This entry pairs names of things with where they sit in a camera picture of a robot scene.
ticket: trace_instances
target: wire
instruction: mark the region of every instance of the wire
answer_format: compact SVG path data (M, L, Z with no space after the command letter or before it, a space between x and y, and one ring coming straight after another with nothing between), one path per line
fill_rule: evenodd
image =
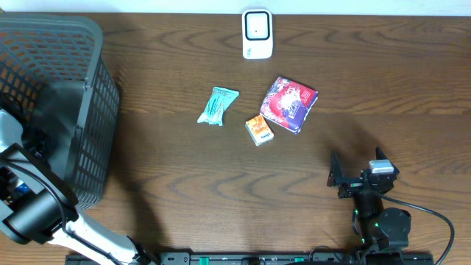
M360 232L358 231L358 228L356 227L356 218L358 216L358 211L357 209L353 209L353 214L352 214L352 226L353 226L353 232L355 232L356 235L360 235Z
M311 251L311 253L309 253L309 261L312 261L312 255L317 251L319 250L320 248L325 248L325 249L328 249L330 250L330 252L336 257L337 261L341 261L341 258L339 258L337 256L337 254L333 251L333 249L331 247L328 247L328 246L317 246L317 247L314 247L314 249Z
M31 171L23 168L22 166L18 166L14 163L11 163L9 160L6 160L4 158L0 158L0 165L7 166L7 167L10 167L12 169L16 169L16 170L20 171L21 173L33 178L34 180L38 181L52 195L52 197L54 198L54 200L57 203L57 206L59 207L59 212L60 212L60 216L61 216L61 219L62 219L61 228L67 236L70 236L71 238L77 240L79 243L85 245L87 248L93 250L94 252L97 252L98 254L103 255L104 257L106 257L107 259L109 259L110 261L112 261L116 265L121 265L122 263L132 264L132 263L129 263L129 262L121 262L121 261L116 260L110 253L106 253L105 251L99 249L98 247L93 246L92 244L88 243L86 240L84 240L84 239L80 238L79 236L77 236L74 232L67 231L67 226L66 226L67 225L67 217L65 216L64 205L60 202L59 196L55 193L55 191L51 188L51 186L46 181L42 180L36 174L34 174Z
M439 260L436 261L436 263L435 263L435 265L440 265L440 264L443 262L443 260L447 257L449 251L451 250L451 247L453 246L453 241L455 240L455 228L453 227L453 223L452 223L446 216L444 216L444 215L442 215L442 214L440 214L440 213L437 213L437 212L435 212L435 211L432 211L432 210L430 210L430 209L427 209L427 208L424 208L424 207L421 207L421 206L418 206L418 205L414 205L414 204L412 204L412 203L403 202L403 201L400 201L400 200L398 200L398 199L392 199L392 198L390 198L390 197L388 197L388 196L385 196L385 195L379 193L378 191L376 191L376 190L373 188L371 182L369 182L369 185L371 186L373 193L374 193L376 196L380 197L381 199L385 199L385 200L387 200L387 201L394 202L394 203L397 203L397 204L399 204L399 205L404 205L404 206L408 206L408 207L410 207L410 208L414 208L414 209L417 209L417 210L424 211L424 212L426 212L426 213L429 213L429 214L431 214L431 215L434 215L434 216L437 216L437 217L441 218L443 221L445 221L445 222L448 224L448 226L450 227L450 240L449 240L449 242L448 242L447 247L445 248L445 251L444 251L443 254L440 256Z

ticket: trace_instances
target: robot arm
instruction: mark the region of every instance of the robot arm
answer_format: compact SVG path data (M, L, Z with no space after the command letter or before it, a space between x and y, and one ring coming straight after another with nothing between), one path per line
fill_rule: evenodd
M18 144L0 153L0 166L30 189L9 191L2 178L0 230L13 241L50 243L75 250L99 264L158 264L157 259L126 236L117 235L76 208L77 197L58 176Z
M109 258L84 245L82 242L70 237L61 229L57 230L52 235L53 239L47 243L75 250L99 264L114 265L116 261L120 264L137 263L135 258L138 257L138 250L128 237L115 234L108 230L106 227L103 227L87 216L79 208L77 209L77 213L79 214L79 218L76 221L67 222L67 231L75 234L89 244L92 244L95 248L108 253L108 255L115 258L115 261L113 262Z

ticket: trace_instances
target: white wall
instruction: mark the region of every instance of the white wall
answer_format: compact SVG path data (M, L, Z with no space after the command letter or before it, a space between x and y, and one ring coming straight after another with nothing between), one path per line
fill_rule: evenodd
M274 14L471 15L471 0L0 0L5 11L221 13L265 7Z

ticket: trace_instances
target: mint green snack wrapper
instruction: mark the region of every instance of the mint green snack wrapper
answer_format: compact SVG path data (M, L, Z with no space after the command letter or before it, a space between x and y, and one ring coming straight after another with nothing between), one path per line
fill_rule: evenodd
M218 124L222 126L222 114L237 97L238 91L214 87L205 111L198 118L198 123L207 122L211 125Z

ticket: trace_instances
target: red and purple package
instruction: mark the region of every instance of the red and purple package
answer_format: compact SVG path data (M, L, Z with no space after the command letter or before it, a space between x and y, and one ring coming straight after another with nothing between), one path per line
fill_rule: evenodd
M297 134L318 92L289 79L278 77L266 94L260 114Z

